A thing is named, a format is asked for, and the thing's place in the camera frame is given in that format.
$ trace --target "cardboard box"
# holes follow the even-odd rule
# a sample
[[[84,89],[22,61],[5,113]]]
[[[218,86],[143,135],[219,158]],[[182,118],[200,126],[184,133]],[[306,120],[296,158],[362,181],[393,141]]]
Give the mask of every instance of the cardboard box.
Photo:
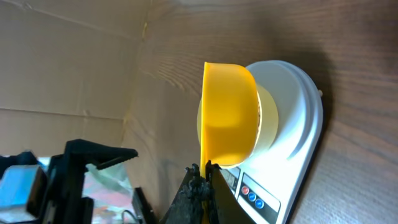
[[[149,1],[0,0],[0,154],[120,146]]]

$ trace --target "digital kitchen scale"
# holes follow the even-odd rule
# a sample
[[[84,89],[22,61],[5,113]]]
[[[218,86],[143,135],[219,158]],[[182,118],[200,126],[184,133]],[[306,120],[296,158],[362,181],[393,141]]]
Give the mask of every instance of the digital kitchen scale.
[[[287,62],[256,62],[246,68],[275,101],[277,135],[265,150],[258,139],[251,157],[221,173],[256,223],[285,223],[320,136],[320,92],[303,70]]]

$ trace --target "blue object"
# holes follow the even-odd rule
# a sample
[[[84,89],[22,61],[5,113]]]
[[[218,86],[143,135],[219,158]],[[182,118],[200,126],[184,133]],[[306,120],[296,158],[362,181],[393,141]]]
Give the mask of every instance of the blue object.
[[[27,206],[38,169],[38,165],[16,165],[5,171],[0,183],[0,210]]]
[[[257,199],[256,202],[254,202],[256,204],[256,207],[258,209],[262,209],[264,208],[264,202],[261,199]]]
[[[249,201],[251,201],[251,202],[253,202],[253,201],[255,201],[256,200],[256,194],[254,194],[253,192],[250,192],[249,194],[248,194],[248,199],[249,199]]]

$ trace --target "button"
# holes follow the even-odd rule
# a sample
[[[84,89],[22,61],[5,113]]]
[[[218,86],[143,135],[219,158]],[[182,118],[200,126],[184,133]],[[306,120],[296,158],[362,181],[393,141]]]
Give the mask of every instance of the button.
[[[248,195],[248,198],[249,198],[249,201],[253,202],[256,200],[257,196],[253,192],[250,192]]]
[[[242,193],[243,193],[244,195],[247,195],[247,194],[249,193],[249,187],[243,186],[243,187],[242,187]]]
[[[264,202],[261,199],[257,199],[256,202],[254,202],[256,204],[256,207],[258,209],[262,209],[264,208]]]

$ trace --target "red button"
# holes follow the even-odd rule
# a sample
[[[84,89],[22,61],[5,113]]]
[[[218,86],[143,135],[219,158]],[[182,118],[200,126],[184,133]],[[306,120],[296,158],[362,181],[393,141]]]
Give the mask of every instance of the red button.
[[[249,187],[243,186],[243,187],[242,187],[242,193],[243,193],[244,195],[247,195],[247,194],[249,193]]]

